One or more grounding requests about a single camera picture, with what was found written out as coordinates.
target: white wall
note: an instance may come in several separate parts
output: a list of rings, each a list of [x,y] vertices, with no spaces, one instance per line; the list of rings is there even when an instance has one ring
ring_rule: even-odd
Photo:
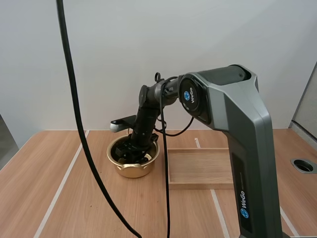
[[[275,128],[288,127],[317,60],[317,1],[65,0],[86,129],[135,114],[142,84],[239,63],[259,76]],[[53,0],[0,7],[0,114],[19,146],[75,129]],[[166,108],[168,128],[190,117]],[[198,122],[192,128],[204,128]]]

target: blue logo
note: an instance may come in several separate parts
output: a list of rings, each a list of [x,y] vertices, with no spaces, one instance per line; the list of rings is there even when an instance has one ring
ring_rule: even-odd
[[[185,93],[184,93],[184,98],[185,98],[186,101],[189,101],[189,99],[190,99],[190,94],[189,94],[189,92],[185,91]]]
[[[244,216],[245,218],[249,218],[249,213],[247,212],[246,209],[241,208],[240,212],[241,212],[242,216]]]

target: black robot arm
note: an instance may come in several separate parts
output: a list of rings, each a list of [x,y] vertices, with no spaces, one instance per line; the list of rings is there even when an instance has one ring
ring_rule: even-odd
[[[271,119],[257,76],[231,65],[143,86],[129,140],[133,146],[146,148],[155,137],[163,83],[164,106],[178,97],[190,115],[228,138],[240,238],[288,237],[281,226]]]

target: gray panel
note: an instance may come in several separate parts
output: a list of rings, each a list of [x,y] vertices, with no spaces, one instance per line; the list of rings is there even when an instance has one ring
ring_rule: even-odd
[[[311,76],[294,120],[317,137],[317,70]]]

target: black cable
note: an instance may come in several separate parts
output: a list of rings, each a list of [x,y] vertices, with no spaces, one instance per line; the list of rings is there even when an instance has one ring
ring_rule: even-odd
[[[187,125],[182,131],[180,131],[180,132],[178,132],[178,133],[176,133],[176,134],[168,134],[168,133],[166,133],[166,135],[173,137],[173,136],[178,136],[178,135],[184,133],[184,132],[191,126],[191,124],[193,123],[193,121],[194,121],[194,117],[192,117],[192,118],[190,119],[190,122],[188,123],[188,125]],[[154,128],[154,130],[157,131],[157,132],[159,132],[159,133],[162,133],[162,130],[159,130],[159,129],[157,129],[157,128]]]
[[[163,146],[164,146],[164,160],[165,160],[165,189],[166,189],[166,209],[167,209],[167,238],[170,234],[170,210],[169,210],[169,186],[168,186],[168,157],[167,157],[167,142],[166,142],[166,131],[164,126],[164,111],[163,111],[163,94],[164,87],[167,82],[171,80],[167,79],[161,86],[160,97],[159,97],[159,109],[160,118],[162,123],[162,134],[163,134]]]
[[[57,4],[57,13],[58,13],[58,21],[59,21],[59,28],[60,28],[60,34],[61,39],[63,43],[63,49],[65,54],[65,60],[67,65],[67,71],[68,71],[68,77],[69,77],[69,84],[70,84],[70,90],[71,90],[71,96],[73,100],[73,106],[74,106],[74,112],[75,112],[75,119],[76,124],[78,128],[79,137],[81,140],[81,143],[83,145],[83,149],[87,158],[87,162],[89,164],[89,167],[91,169],[91,172],[93,173],[96,182],[98,183],[99,188],[101,189],[103,195],[105,196],[107,202],[109,203],[110,207],[113,209],[115,214],[118,216],[120,221],[125,225],[125,227],[136,237],[142,238],[139,233],[137,233],[124,219],[120,211],[115,206],[114,202],[112,201],[109,193],[107,192],[103,181],[101,180],[98,171],[96,169],[96,166],[94,164],[93,158],[90,154],[90,150],[88,147],[88,143],[85,137],[85,132],[83,128],[83,124],[81,121],[81,115],[80,115],[80,108],[79,108],[79,101],[78,101],[78,94],[77,94],[77,87],[76,87],[76,79],[75,79],[75,72],[73,67],[73,62],[71,58],[70,48],[69,48],[69,41],[68,41],[68,35],[67,35],[67,29],[66,29],[66,23],[65,23],[65,14],[64,14],[64,6],[63,6],[63,0],[56,0]]]

